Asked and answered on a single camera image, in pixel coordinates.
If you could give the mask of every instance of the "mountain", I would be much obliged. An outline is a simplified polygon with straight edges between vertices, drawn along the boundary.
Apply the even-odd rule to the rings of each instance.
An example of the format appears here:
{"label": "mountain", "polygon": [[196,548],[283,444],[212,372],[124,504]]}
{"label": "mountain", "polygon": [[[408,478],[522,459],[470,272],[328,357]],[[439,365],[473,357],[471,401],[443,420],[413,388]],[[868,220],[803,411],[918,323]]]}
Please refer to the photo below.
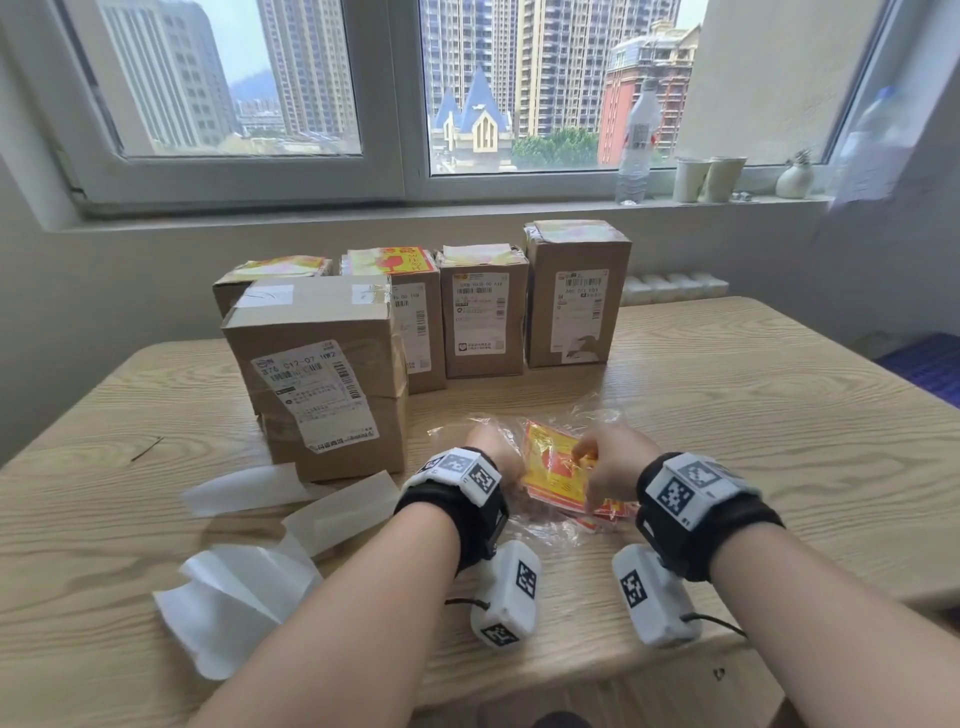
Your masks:
{"label": "mountain", "polygon": [[234,101],[277,98],[274,72],[270,68],[264,68],[259,73],[241,79],[230,85],[230,95]]}

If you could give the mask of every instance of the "white wrist device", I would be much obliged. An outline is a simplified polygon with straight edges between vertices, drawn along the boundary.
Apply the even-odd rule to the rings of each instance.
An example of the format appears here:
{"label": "white wrist device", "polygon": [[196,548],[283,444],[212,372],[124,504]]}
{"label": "white wrist device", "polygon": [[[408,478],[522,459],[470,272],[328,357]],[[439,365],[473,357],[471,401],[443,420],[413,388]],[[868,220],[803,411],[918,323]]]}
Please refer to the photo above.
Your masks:
{"label": "white wrist device", "polygon": [[699,621],[681,616],[694,611],[680,577],[660,563],[648,546],[630,544],[613,556],[613,575],[640,641],[651,647],[700,637]]}
{"label": "white wrist device", "polygon": [[403,484],[403,490],[433,480],[459,488],[470,502],[482,508],[502,477],[493,464],[479,452],[453,448],[430,458],[413,477]]}
{"label": "white wrist device", "polygon": [[705,455],[684,452],[663,463],[646,495],[686,531],[692,531],[711,508],[744,493],[760,490]]}
{"label": "white wrist device", "polygon": [[473,634],[496,649],[523,643],[537,629],[540,558],[523,542],[508,541],[490,561],[481,562],[480,569],[476,598],[490,607],[470,609]]}

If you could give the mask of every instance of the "forearm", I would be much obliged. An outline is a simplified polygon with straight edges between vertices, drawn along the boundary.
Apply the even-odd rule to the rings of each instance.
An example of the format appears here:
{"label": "forearm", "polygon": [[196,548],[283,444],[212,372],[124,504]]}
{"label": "forearm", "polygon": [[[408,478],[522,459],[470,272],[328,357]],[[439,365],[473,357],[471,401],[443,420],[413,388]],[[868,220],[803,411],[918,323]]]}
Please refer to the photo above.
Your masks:
{"label": "forearm", "polygon": [[788,531],[736,533],[710,576],[809,728],[933,728],[960,716],[960,641]]}
{"label": "forearm", "polygon": [[192,728],[406,725],[459,556],[444,511],[404,508],[260,645]]}

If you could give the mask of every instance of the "window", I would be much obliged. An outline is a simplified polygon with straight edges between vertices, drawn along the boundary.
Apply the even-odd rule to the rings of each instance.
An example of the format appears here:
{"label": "window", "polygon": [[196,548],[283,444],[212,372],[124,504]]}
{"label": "window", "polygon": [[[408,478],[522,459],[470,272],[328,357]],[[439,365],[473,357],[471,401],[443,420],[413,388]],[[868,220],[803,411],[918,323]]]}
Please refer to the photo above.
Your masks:
{"label": "window", "polygon": [[[95,206],[609,199],[643,78],[664,186],[680,155],[827,160],[931,1],[31,0],[0,31]],[[217,136],[253,113],[282,131]]]}

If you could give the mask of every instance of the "wristband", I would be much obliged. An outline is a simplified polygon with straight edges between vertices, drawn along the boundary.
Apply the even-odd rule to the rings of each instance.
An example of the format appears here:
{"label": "wristband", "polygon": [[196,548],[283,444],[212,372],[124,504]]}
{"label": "wristband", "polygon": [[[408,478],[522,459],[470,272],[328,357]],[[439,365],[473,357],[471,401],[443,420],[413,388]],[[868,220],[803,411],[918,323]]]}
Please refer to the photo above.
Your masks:
{"label": "wristband", "polygon": [[407,480],[394,513],[415,502],[441,508],[460,536],[460,573],[496,553],[496,540],[510,516],[500,480],[481,450],[450,449],[434,455]]}
{"label": "wristband", "polygon": [[688,581],[709,581],[710,560],[740,529],[783,526],[757,488],[701,455],[662,455],[643,470],[636,489],[636,527],[664,565]]}

